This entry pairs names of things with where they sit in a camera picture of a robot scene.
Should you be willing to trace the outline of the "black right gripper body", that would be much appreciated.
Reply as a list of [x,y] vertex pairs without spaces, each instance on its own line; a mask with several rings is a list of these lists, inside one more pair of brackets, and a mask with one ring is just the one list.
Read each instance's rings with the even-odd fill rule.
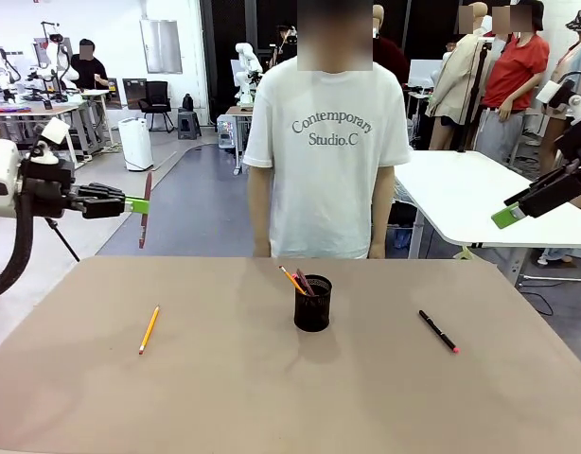
[[567,173],[581,183],[581,120],[565,130],[555,145],[566,162]]

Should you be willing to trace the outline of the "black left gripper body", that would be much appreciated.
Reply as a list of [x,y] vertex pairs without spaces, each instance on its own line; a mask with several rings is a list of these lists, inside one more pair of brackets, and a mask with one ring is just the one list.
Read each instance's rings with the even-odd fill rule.
[[54,165],[29,158],[18,170],[18,218],[61,218],[66,210],[82,212],[74,165],[61,158]]

